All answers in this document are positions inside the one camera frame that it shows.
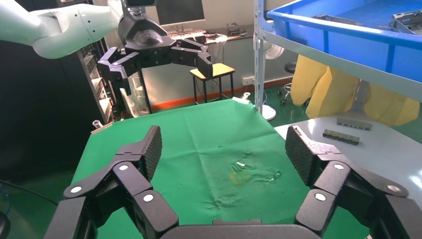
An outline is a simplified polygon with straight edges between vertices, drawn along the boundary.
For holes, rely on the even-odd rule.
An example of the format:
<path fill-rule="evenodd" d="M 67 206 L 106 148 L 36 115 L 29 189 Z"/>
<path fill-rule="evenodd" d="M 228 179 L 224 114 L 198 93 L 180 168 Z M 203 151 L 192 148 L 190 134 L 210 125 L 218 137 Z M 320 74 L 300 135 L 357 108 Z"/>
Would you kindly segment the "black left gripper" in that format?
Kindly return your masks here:
<path fill-rule="evenodd" d="M 118 24 L 124 49 L 111 47 L 98 64 L 105 80 L 127 96 L 142 85 L 141 68 L 170 63 L 196 67 L 210 80 L 213 76 L 211 55 L 206 45 L 180 39 L 173 40 L 159 24 L 145 14 L 124 14 Z"/>

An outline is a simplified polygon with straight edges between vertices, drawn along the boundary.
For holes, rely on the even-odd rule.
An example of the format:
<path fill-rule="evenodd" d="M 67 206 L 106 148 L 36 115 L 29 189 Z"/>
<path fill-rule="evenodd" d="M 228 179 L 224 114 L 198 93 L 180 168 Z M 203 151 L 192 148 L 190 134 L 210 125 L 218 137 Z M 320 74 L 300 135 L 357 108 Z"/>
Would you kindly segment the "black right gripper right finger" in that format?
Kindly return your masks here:
<path fill-rule="evenodd" d="M 311 140 L 296 125 L 287 130 L 285 150 L 310 189 L 295 224 L 322 238 L 341 207 L 370 230 L 372 239 L 421 238 L 421 208 L 402 185 L 354 165 L 334 145 Z"/>

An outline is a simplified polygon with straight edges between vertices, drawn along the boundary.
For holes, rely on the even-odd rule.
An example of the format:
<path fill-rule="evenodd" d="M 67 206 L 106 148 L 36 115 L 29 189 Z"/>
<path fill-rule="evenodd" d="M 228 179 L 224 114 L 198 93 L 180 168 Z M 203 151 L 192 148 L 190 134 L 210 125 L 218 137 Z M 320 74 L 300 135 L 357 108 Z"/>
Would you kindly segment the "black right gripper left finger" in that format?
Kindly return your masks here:
<path fill-rule="evenodd" d="M 145 239 L 158 239 L 179 224 L 151 180 L 162 152 L 161 129 L 121 146 L 111 162 L 64 191 L 45 233 L 47 239 L 95 239 L 98 229 L 124 209 Z"/>

